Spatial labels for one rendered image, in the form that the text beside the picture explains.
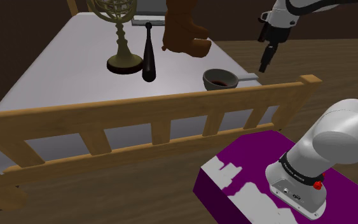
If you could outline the purple and white robot stand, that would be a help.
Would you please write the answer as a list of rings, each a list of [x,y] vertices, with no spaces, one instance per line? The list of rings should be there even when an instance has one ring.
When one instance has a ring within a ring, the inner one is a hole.
[[[293,146],[272,130],[241,136],[201,166],[193,191],[218,224],[358,224],[358,185],[334,169],[316,220],[271,193],[265,169]]]

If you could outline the brass globe on stand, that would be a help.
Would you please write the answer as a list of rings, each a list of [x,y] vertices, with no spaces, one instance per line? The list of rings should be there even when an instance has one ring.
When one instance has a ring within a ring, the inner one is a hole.
[[[143,60],[133,54],[125,39],[123,24],[131,21],[137,11],[137,0],[86,0],[93,13],[117,29],[117,53],[107,60],[107,69],[115,74],[134,74],[142,69]]]

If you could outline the wooden bed with white mattress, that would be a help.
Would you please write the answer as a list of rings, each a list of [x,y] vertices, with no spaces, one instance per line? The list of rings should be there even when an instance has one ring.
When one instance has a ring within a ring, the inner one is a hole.
[[[156,80],[114,74],[117,29],[77,13],[0,102],[0,209],[23,207],[20,186],[230,144],[285,127],[320,79],[208,91],[203,73],[246,71],[212,45],[204,58],[162,50],[164,27],[124,24],[132,51],[154,46]]]

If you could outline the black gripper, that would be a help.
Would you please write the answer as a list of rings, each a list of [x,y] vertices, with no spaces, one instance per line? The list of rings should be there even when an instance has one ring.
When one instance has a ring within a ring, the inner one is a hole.
[[[291,32],[291,28],[280,28],[270,25],[265,22],[261,33],[258,38],[258,42],[268,41],[270,44],[264,50],[261,58],[259,72],[264,73],[268,65],[270,64],[275,52],[277,51],[278,44],[287,41]]]

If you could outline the black baseball bat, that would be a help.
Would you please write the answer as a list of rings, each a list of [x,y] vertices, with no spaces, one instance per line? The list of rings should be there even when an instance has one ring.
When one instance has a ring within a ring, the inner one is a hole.
[[[146,44],[144,49],[142,78],[146,82],[153,82],[156,79],[156,66],[155,66],[155,55],[153,52],[153,45],[151,41],[151,22],[145,23],[147,29]]]

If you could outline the brown teddy bear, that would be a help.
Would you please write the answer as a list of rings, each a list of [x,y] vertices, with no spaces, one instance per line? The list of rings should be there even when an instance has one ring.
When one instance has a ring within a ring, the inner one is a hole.
[[[209,31],[193,22],[192,10],[198,0],[166,0],[165,31],[162,50],[186,53],[192,57],[205,57],[212,42]]]

